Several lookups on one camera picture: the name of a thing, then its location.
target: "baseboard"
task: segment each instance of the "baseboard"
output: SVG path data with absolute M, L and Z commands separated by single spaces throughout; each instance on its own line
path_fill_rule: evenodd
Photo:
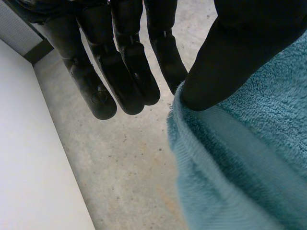
M 24 58 L 32 65 L 34 65 L 52 50 L 52 45 L 47 39 L 44 39 L 42 42 L 32 48 L 28 53 L 26 53 Z

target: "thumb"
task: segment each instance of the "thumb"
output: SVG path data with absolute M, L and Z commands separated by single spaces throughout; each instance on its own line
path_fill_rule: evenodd
M 185 81 L 182 102 L 192 110 L 202 111 L 227 99 L 304 31 L 305 28 L 283 29 L 284 36 L 260 35 L 227 29 L 218 17 Z

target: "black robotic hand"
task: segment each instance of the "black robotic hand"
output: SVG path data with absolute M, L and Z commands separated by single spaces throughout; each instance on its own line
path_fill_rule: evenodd
M 139 38 L 142 0 L 13 0 L 11 3 L 25 19 L 36 23 L 58 50 L 96 118 L 111 118 L 117 106 L 85 52 L 79 26 L 123 111 L 135 115 L 145 105 L 159 101 L 160 91 Z M 188 75 L 172 35 L 177 0 L 145 0 L 145 6 L 150 42 L 166 82 L 175 93 Z
M 215 0 L 218 17 L 185 81 L 181 99 L 205 110 L 228 98 L 307 28 L 307 0 Z

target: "terry cloth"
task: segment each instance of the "terry cloth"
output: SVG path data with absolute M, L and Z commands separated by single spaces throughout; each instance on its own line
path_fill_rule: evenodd
M 307 33 L 208 110 L 181 89 L 167 124 L 190 229 L 307 230 Z

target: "robotic hand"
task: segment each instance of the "robotic hand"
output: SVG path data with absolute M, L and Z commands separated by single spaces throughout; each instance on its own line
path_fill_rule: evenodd
M 106 120 L 117 106 L 95 72 L 81 42 L 84 31 L 96 63 L 117 102 L 129 115 L 159 101 L 160 91 L 151 73 L 139 30 L 142 0 L 14 0 L 30 23 L 38 23 L 58 50 L 93 115 Z M 186 78 L 172 35 L 177 0 L 145 0 L 149 38 L 172 93 Z M 113 41 L 113 29 L 119 52 Z
M 117 108 L 89 61 L 78 24 L 127 114 L 137 114 L 144 105 L 159 100 L 160 92 L 138 35 L 142 0 L 110 0 L 109 4 L 106 0 L 25 3 L 29 1 L 13 2 L 17 2 L 28 21 L 40 23 L 95 117 L 109 119 Z M 218 17 L 188 74 L 172 35 L 177 0 L 144 0 L 144 3 L 149 38 L 166 82 L 174 93 L 186 78 L 181 99 L 197 111 L 232 95 L 252 73 L 307 28 L 307 0 L 215 0 Z M 119 52 L 113 42 L 112 24 Z

